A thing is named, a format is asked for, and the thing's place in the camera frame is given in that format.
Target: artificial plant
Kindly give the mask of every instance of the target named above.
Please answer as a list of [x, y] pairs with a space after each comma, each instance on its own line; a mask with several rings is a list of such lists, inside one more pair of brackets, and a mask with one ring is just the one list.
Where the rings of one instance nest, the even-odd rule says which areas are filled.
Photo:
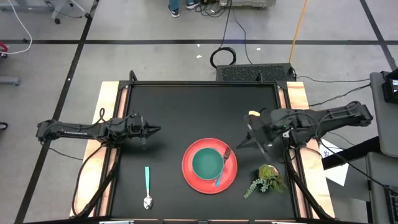
[[244, 194], [244, 198], [248, 198], [259, 184], [262, 184], [262, 187], [260, 188], [261, 192], [266, 192], [269, 188], [283, 192], [282, 189], [286, 187], [283, 177], [279, 175], [276, 168], [266, 164], [260, 166], [259, 177], [252, 182], [248, 191]]

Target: sneaker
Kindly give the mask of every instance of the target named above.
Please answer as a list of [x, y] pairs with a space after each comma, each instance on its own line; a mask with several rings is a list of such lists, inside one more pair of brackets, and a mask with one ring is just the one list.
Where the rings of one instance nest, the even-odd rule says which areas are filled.
[[178, 9], [176, 10], [171, 10], [170, 6], [169, 6], [169, 11], [172, 14], [172, 17], [177, 18], [178, 16], [180, 16], [180, 13], [178, 12]]
[[197, 7], [199, 4], [200, 4], [200, 2], [197, 2], [197, 3], [191, 2], [191, 3], [188, 3], [185, 7], [187, 7], [187, 9], [194, 9], [194, 8]]

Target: yellow cable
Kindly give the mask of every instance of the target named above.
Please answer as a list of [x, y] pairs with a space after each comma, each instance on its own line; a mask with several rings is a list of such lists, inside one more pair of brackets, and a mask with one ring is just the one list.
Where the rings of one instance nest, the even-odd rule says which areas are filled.
[[298, 20], [298, 24], [297, 24], [297, 28], [296, 28], [296, 33], [294, 34], [293, 44], [292, 44], [292, 48], [291, 48], [291, 50], [290, 50], [289, 63], [292, 63], [292, 57], [293, 57], [293, 51], [294, 51], [294, 44], [296, 43], [297, 34], [299, 33], [299, 30], [300, 30], [301, 20], [303, 19], [303, 15], [304, 15], [304, 12], [305, 12], [305, 8], [306, 8], [306, 6], [307, 6], [307, 1], [308, 1], [308, 0], [305, 0], [305, 2], [304, 2], [303, 10], [301, 11], [300, 19]]

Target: green bowl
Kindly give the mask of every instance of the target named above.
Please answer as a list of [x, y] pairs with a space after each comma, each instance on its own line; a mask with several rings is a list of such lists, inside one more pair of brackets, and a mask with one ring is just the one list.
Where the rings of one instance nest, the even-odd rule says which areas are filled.
[[224, 159], [216, 149], [204, 148], [193, 156], [192, 167], [199, 178], [213, 180], [223, 171]]

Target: white cable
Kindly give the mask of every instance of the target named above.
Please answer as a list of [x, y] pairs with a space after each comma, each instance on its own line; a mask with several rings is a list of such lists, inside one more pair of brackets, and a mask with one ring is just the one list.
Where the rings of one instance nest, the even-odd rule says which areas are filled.
[[15, 14], [15, 16], [17, 17], [19, 23], [20, 23], [21, 26], [25, 29], [25, 31], [27, 32], [27, 34], [29, 35], [29, 37], [30, 37], [30, 43], [29, 43], [28, 48], [26, 48], [25, 50], [20, 50], [20, 51], [18, 51], [18, 52], [2, 52], [2, 51], [0, 51], [0, 54], [8, 54], [8, 55], [10, 55], [10, 54], [19, 54], [19, 53], [23, 53], [23, 52], [28, 51], [28, 50], [30, 49], [30, 46], [32, 45], [33, 38], [32, 38], [32, 36], [31, 36], [31, 34], [29, 33], [29, 31], [28, 31], [28, 30], [26, 29], [26, 27], [24, 26], [24, 24], [23, 24], [23, 23], [21, 22], [21, 20], [19, 19], [18, 15], [17, 15], [17, 12], [15, 11], [14, 6], [12, 5], [11, 1], [8, 0], [8, 2], [10, 3], [10, 5], [11, 5], [11, 7], [12, 7], [12, 10], [14, 11], [14, 14]]

